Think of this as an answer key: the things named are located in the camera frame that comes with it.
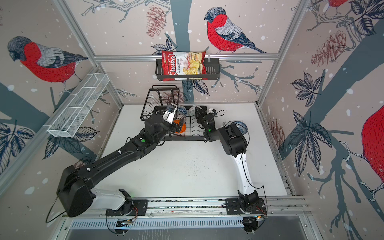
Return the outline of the dark blue patterned bowl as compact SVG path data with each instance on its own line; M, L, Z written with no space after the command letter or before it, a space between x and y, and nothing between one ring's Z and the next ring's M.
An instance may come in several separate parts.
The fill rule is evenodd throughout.
M184 106L180 106L179 105L178 108L177 108L177 113L182 115L182 116L187 116L188 111L187 111L187 109Z

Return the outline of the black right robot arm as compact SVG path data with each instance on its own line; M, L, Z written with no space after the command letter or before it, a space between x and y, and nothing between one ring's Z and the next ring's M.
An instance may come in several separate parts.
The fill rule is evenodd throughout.
M251 180L246 152L248 142L241 133L238 124L227 123L224 127L216 128L215 117L217 111L206 110L202 107L195 107L195 117L198 125L203 129L204 141L219 141L225 153L232 157L238 177L238 195L240 209L245 214L259 212L267 214L267 207L262 198L259 197L258 187L254 186Z

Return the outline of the black wire dish rack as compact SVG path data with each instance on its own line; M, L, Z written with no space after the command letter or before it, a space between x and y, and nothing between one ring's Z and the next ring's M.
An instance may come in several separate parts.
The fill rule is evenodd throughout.
M141 113L141 120L145 121L154 114L163 115L167 105L176 104L184 106L187 111L192 104L187 103L187 97L184 96L183 92L175 85L153 85L147 94L143 110ZM204 134L202 126L198 124L196 117L186 116L187 120L186 131L181 134L176 132L171 133L165 137L167 141L203 141Z

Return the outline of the orange plastic bowl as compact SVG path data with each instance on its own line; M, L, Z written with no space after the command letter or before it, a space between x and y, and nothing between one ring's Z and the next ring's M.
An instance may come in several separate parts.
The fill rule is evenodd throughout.
M181 134L184 133L187 129L186 124L181 121L181 120L175 120L174 123L177 125L176 126L176 133Z

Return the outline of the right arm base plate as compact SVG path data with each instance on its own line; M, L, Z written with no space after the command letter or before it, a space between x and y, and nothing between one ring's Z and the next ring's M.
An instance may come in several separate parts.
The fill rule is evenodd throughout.
M267 206L264 200L242 202L239 198L225 199L224 207L227 215L266 215Z

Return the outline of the grey green patterned bowl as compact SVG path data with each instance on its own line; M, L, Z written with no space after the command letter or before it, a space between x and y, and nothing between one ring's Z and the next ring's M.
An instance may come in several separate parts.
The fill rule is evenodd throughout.
M190 106L188 110L188 116L195 117L196 116L196 105Z

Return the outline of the blue floral ceramic bowl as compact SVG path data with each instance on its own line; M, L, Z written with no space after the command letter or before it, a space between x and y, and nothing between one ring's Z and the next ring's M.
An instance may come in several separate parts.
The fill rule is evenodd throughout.
M245 135L248 132L248 127L245 123L241 121L234 121L234 124L238 127L238 129L243 135Z

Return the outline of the white maroon patterned bowl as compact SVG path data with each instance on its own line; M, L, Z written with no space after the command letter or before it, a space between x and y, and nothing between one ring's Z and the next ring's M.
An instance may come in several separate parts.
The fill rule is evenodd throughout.
M180 122L185 122L187 120L187 117L181 113L177 113L177 120Z

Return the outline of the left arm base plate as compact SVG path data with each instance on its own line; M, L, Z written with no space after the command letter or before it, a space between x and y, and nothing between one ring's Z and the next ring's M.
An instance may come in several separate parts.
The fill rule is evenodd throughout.
M145 216L147 207L148 207L148 200L144 199L133 199L126 201L119 209L117 210L106 210L106 216L107 217L138 217L138 216Z

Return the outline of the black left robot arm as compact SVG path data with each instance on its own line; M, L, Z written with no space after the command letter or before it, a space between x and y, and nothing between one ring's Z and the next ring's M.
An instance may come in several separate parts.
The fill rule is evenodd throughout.
M153 115L145 120L145 128L118 150L94 163L65 168L57 189L57 198L65 213L73 218L88 210L97 199L92 189L115 171L160 146L160 141L170 132L173 123L173 120L164 120L161 115Z

